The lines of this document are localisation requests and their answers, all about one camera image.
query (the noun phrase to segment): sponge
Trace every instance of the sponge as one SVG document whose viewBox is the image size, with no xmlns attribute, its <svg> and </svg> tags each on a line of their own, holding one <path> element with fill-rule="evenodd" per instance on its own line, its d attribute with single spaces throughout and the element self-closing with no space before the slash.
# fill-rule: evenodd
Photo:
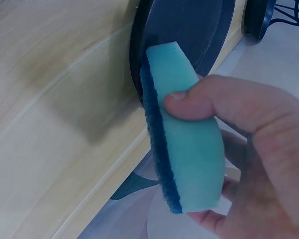
<svg viewBox="0 0 299 239">
<path fill-rule="evenodd" d="M 199 79 L 176 42 L 149 47 L 140 69 L 156 172 L 175 214 L 217 206 L 224 181 L 225 157 L 215 118 L 184 121 L 169 115 L 164 98 L 185 91 Z"/>
</svg>

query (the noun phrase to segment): black disc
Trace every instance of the black disc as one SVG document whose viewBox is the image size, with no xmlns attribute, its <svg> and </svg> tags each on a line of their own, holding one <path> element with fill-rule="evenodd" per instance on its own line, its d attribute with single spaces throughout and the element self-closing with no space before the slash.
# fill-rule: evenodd
<svg viewBox="0 0 299 239">
<path fill-rule="evenodd" d="M 244 27 L 247 33 L 260 42 L 273 16 L 277 0 L 248 0 L 245 9 Z"/>
<path fill-rule="evenodd" d="M 142 0 L 130 40 L 130 70 L 138 96 L 139 70 L 145 50 L 176 41 L 196 72 L 209 73 L 226 39 L 235 0 Z"/>
</svg>

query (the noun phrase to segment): finger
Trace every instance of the finger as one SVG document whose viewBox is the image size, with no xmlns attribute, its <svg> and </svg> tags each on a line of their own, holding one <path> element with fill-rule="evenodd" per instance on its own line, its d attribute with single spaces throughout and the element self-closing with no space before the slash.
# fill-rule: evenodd
<svg viewBox="0 0 299 239">
<path fill-rule="evenodd" d="M 233 133 L 221 130 L 225 157 L 241 170 L 247 158 L 247 142 Z"/>
<path fill-rule="evenodd" d="M 204 77 L 186 92 L 168 95 L 165 106 L 170 114 L 184 120 L 218 116 L 254 133 L 292 112 L 294 101 L 294 97 L 275 87 L 213 75 Z"/>
<path fill-rule="evenodd" d="M 188 213 L 193 221 L 199 224 L 202 228 L 219 235 L 226 216 L 215 213 L 212 210 L 207 210 L 199 213 Z"/>
<path fill-rule="evenodd" d="M 239 181 L 234 180 L 229 177 L 224 178 L 223 186 L 222 186 L 222 196 L 229 201 L 233 202 L 235 195 L 238 192 Z"/>
</svg>

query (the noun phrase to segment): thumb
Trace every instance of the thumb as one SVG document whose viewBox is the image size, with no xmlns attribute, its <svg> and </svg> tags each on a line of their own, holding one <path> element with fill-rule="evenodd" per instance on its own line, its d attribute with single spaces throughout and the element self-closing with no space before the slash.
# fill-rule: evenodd
<svg viewBox="0 0 299 239">
<path fill-rule="evenodd" d="M 254 133 L 293 111 L 299 101 L 290 94 L 263 84 L 218 75 L 207 76 L 185 92 L 165 98 L 166 110 L 183 120 L 202 120 L 211 116 Z"/>
</svg>

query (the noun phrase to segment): light wood surface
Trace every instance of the light wood surface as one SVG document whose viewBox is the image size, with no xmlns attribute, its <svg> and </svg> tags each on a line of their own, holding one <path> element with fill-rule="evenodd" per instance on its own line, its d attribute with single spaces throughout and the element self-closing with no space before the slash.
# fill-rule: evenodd
<svg viewBox="0 0 299 239">
<path fill-rule="evenodd" d="M 241 39 L 245 0 L 213 69 Z M 138 0 L 0 0 L 0 239 L 76 238 L 150 148 Z"/>
</svg>

